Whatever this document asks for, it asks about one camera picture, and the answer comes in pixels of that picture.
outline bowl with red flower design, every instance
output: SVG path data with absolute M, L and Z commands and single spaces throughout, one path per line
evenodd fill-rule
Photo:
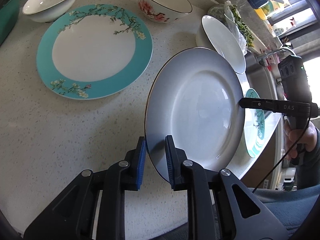
M 188 0 L 138 0 L 144 16 L 157 23 L 172 23 L 192 12 Z

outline plastic bag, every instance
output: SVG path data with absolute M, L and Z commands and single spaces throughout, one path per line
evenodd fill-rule
M 247 41 L 244 36 L 240 33 L 238 26 L 235 23 L 235 18 L 233 13 L 231 12 L 229 5 L 231 5 L 230 1 L 226 1 L 223 4 L 217 4 L 211 7 L 208 11 L 208 15 L 215 17 L 217 20 L 222 22 L 228 29 L 231 31 L 233 36 L 236 38 L 243 55 L 247 54 Z

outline gray sleeve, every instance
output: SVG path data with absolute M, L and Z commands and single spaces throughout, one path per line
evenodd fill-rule
M 320 131 L 316 128 L 318 139 L 311 152 L 305 152 L 303 164 L 296 167 L 297 189 L 313 187 L 320 184 Z

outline teal-rimmed plate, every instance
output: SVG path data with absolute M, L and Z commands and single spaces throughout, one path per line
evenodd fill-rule
M 258 93 L 250 88 L 245 97 L 260 98 Z M 254 158 L 261 152 L 264 139 L 265 120 L 261 109 L 245 109 L 244 138 L 250 157 Z
M 57 19 L 41 39 L 36 63 L 53 92 L 95 99 L 134 82 L 151 54 L 151 34 L 140 18 L 115 5 L 95 4 Z

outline speckled white countertop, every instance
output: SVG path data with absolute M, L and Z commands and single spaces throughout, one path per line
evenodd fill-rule
M 82 170 L 107 169 L 135 148 L 144 134 L 145 106 L 156 74 L 174 54 L 196 46 L 204 9 L 214 3 L 190 1 L 196 4 L 191 15 L 174 24 L 157 24 L 142 16 L 137 0 L 76 0 L 73 8 L 108 3 L 133 11 L 144 19 L 154 44 L 151 62 L 137 81 L 90 101 L 63 98 L 44 86 L 36 71 L 36 51 L 49 25 L 19 15 L 0 46 L 0 209 L 18 231 Z M 246 91 L 245 74 L 238 77 Z M 267 118 L 267 140 L 279 118 Z M 228 168 L 241 178 L 254 161 L 242 141 Z M 186 193 L 173 192 L 147 158 L 141 190 L 126 192 L 126 238 L 150 239 L 185 222 Z

